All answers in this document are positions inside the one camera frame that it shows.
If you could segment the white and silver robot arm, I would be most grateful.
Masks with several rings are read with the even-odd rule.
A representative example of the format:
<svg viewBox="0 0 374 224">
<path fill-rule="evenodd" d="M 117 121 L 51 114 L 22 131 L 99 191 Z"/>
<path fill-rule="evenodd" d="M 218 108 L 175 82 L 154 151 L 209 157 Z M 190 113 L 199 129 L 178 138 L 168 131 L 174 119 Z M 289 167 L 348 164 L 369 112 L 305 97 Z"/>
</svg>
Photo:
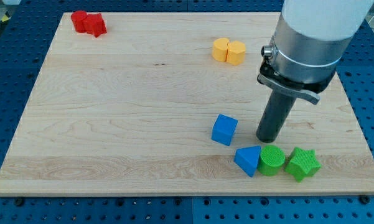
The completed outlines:
<svg viewBox="0 0 374 224">
<path fill-rule="evenodd" d="M 285 0 L 271 41 L 261 49 L 258 81 L 275 93 L 317 104 L 373 3 Z"/>
</svg>

